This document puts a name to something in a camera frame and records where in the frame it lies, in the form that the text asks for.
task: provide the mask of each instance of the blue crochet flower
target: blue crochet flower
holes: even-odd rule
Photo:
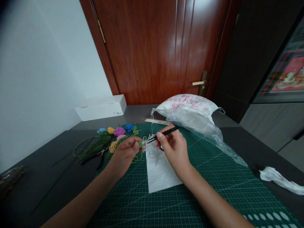
[[[133,127],[134,127],[133,124],[128,123],[127,125],[125,125],[124,129],[130,133],[132,131]]]
[[[97,130],[97,133],[100,133],[100,132],[103,132],[103,131],[106,131],[107,129],[106,128],[100,128],[99,130]]]

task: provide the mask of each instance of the plastic bag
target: plastic bag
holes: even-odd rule
[[[216,104],[204,97],[179,94],[153,108],[151,115],[157,111],[165,116],[167,121],[192,131],[218,147],[238,164],[248,167],[246,162],[224,143],[221,130],[214,125],[211,115],[217,109],[219,108]]]

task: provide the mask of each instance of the white box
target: white box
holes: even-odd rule
[[[81,107],[75,108],[82,121],[122,116],[127,103],[124,95],[95,98],[86,101]]]

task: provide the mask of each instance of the fingernail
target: fingernail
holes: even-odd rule
[[[158,133],[156,134],[156,136],[157,136],[157,138],[159,139],[159,138],[162,137],[162,133],[158,132]]]
[[[134,148],[135,148],[135,149],[138,149],[138,148],[139,148],[138,142],[135,142],[135,143],[134,143]]]

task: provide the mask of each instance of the crochet flower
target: crochet flower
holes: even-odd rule
[[[119,136],[117,136],[117,141],[118,141],[119,139],[123,138],[123,137],[126,137],[126,135],[119,135]]]
[[[126,131],[123,128],[116,128],[114,131],[115,136],[123,135]]]
[[[103,132],[103,131],[106,131],[106,128],[100,128],[99,130],[97,130],[97,133],[100,133],[100,132]]]
[[[108,133],[109,133],[110,135],[114,134],[114,128],[109,127],[109,128],[108,128]]]
[[[112,142],[112,143],[111,143],[111,145],[110,145],[110,147],[109,147],[110,153],[114,153],[114,152],[115,152],[117,142],[118,142],[118,141],[115,141],[115,142]]]
[[[125,125],[125,129],[128,131],[128,132],[131,132],[132,131],[132,129],[133,129],[133,127],[134,127],[134,125],[133,124],[130,124],[130,123],[128,123],[127,125]]]

